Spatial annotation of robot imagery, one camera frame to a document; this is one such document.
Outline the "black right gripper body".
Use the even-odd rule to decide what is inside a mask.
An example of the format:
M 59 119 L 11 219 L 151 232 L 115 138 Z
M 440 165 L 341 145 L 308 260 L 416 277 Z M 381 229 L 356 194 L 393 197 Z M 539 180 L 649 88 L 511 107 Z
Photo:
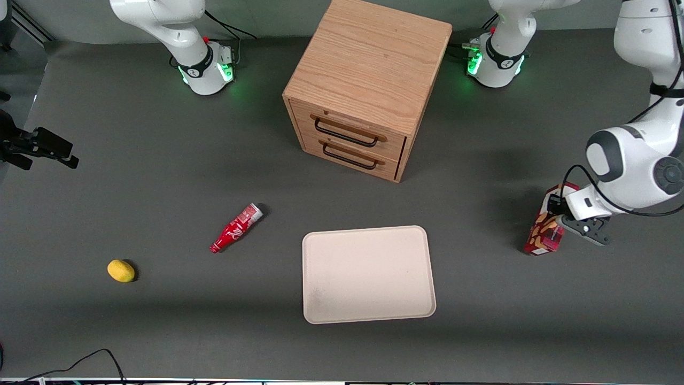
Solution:
M 20 129 L 12 119 L 11 115 L 5 110 L 1 110 L 1 159 L 9 161 L 10 156 L 27 154 L 33 146 L 30 139 L 33 134 L 24 129 Z

